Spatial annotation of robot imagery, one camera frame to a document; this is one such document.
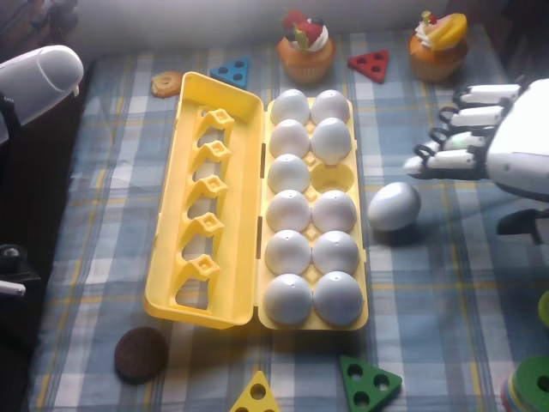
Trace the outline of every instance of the triangle block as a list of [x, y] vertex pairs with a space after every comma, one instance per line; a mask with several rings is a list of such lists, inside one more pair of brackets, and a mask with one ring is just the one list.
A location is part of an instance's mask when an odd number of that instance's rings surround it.
[[250, 67], [250, 59], [239, 58], [232, 62], [215, 67], [209, 71], [209, 76], [220, 82], [224, 82], [246, 90], [248, 87], [248, 68]]
[[385, 81], [388, 65], [389, 50], [360, 54], [347, 60], [348, 67], [380, 84]]
[[351, 412], [380, 410], [401, 388], [400, 376], [363, 360], [342, 356], [340, 363]]
[[281, 412], [263, 372], [256, 372], [230, 412]]

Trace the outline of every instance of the blue checkered cloth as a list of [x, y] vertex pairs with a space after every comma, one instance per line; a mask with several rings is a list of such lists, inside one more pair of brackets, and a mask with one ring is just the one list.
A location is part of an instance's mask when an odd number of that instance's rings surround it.
[[[273, 332], [256, 317], [210, 330], [149, 317], [143, 310], [148, 270], [178, 98], [155, 99], [151, 76], [165, 70], [207, 73], [250, 56], [249, 90], [264, 104], [295, 87], [275, 44], [198, 53], [140, 54], [97, 62], [75, 148], [69, 202], [48, 285], [29, 406], [43, 411], [228, 411], [256, 370], [265, 372], [285, 412], [348, 410], [339, 356], [359, 357], [403, 377], [385, 410], [503, 410], [499, 387], [517, 362], [549, 354], [536, 314], [549, 288], [549, 250], [496, 239], [498, 220], [541, 204], [490, 182], [418, 181], [401, 165], [427, 140], [453, 88], [505, 82], [482, 27], [448, 86], [413, 78], [410, 32], [335, 37], [325, 83], [354, 107], [370, 320], [355, 332]], [[383, 85], [347, 68], [347, 59], [389, 49]], [[407, 181], [423, 206], [414, 236], [388, 245], [365, 219], [383, 185]], [[204, 291], [185, 297], [198, 302]], [[113, 352], [124, 332], [159, 328], [170, 345], [167, 370], [141, 386], [124, 385]]]

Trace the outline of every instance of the cupcake with orange slice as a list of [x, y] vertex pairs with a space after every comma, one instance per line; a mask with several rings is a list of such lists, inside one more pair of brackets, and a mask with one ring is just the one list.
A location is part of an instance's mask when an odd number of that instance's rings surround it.
[[429, 11], [424, 11], [421, 17], [423, 21], [409, 42], [410, 66], [420, 80], [442, 82], [467, 55], [467, 17], [455, 13], [437, 19]]
[[326, 75], [334, 62], [335, 43], [322, 19], [307, 19], [290, 10], [282, 20], [285, 37], [277, 51], [284, 70], [295, 82], [312, 84]]

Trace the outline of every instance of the egg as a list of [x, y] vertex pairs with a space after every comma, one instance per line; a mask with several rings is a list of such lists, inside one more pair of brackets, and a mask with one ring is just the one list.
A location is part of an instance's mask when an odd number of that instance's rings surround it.
[[389, 232], [412, 224], [421, 209], [421, 197], [413, 186], [395, 182], [382, 187], [370, 201], [367, 216], [370, 225]]
[[351, 132], [338, 118], [326, 118], [311, 138], [312, 153], [327, 165], [338, 164], [351, 151]]
[[318, 316], [337, 326], [357, 320], [364, 306], [359, 284], [345, 272], [330, 272], [321, 277], [312, 299]]
[[274, 159], [268, 169], [267, 183], [274, 193], [287, 189], [302, 192], [311, 184], [311, 175], [298, 156], [283, 154]]
[[312, 122], [319, 124], [326, 118], [338, 118], [343, 123], [351, 118], [347, 99], [337, 90], [324, 90], [312, 104]]
[[268, 204], [265, 219], [275, 232], [284, 229], [302, 232], [311, 222], [311, 206], [298, 191], [281, 191]]
[[357, 221], [357, 210], [345, 192], [326, 191], [312, 208], [311, 217], [314, 225], [322, 232], [350, 232]]
[[265, 264], [276, 275], [301, 274], [311, 264], [311, 247], [305, 236], [294, 230], [275, 233], [265, 246]]
[[359, 266], [359, 247], [348, 233], [334, 230], [318, 238], [312, 249], [312, 262], [322, 273], [353, 273]]
[[276, 125], [268, 142], [268, 149], [274, 157], [283, 154], [303, 157], [309, 152], [311, 141], [307, 129], [297, 120], [282, 120]]
[[309, 284], [301, 276], [277, 276], [265, 289], [263, 310], [277, 324], [300, 324], [312, 310]]
[[271, 106], [271, 122], [280, 123], [282, 120], [293, 119], [301, 124], [309, 121], [309, 102], [303, 93], [291, 88], [281, 93]]

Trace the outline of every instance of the egg carton tray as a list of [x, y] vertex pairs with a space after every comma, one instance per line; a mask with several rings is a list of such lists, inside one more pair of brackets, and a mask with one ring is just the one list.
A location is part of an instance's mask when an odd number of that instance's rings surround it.
[[[308, 99], [311, 106], [314, 99]], [[215, 329], [246, 324], [257, 306], [260, 321], [270, 329], [356, 330], [368, 319], [365, 250], [362, 241], [357, 143], [353, 130], [353, 107], [347, 127], [353, 138], [351, 152], [338, 165], [328, 167], [309, 152], [304, 162], [311, 173], [311, 186], [304, 191], [311, 207], [327, 190], [345, 191], [357, 210], [357, 222], [349, 233], [359, 246], [360, 262], [353, 278], [364, 297], [360, 316], [350, 325], [337, 327], [324, 322], [314, 309], [299, 325], [274, 323], [262, 308], [262, 296], [275, 275], [264, 263], [264, 250], [274, 231], [264, 219], [275, 195], [267, 184], [268, 169], [275, 160], [268, 142], [275, 125], [270, 120], [271, 102], [249, 92], [188, 72], [174, 125], [166, 179], [145, 287], [145, 310], [151, 316], [189, 322]], [[314, 124], [306, 126], [311, 135]], [[222, 140], [199, 146], [201, 137], [214, 128]], [[204, 162], [214, 164], [217, 174], [199, 177]], [[214, 199], [214, 212], [189, 217], [200, 199]], [[302, 232], [314, 246], [322, 234], [312, 223]], [[211, 254], [185, 258], [183, 250], [197, 236], [211, 241]], [[322, 276], [311, 265], [302, 275], [314, 291]], [[205, 308], [178, 303], [176, 295], [189, 280], [208, 283]]]

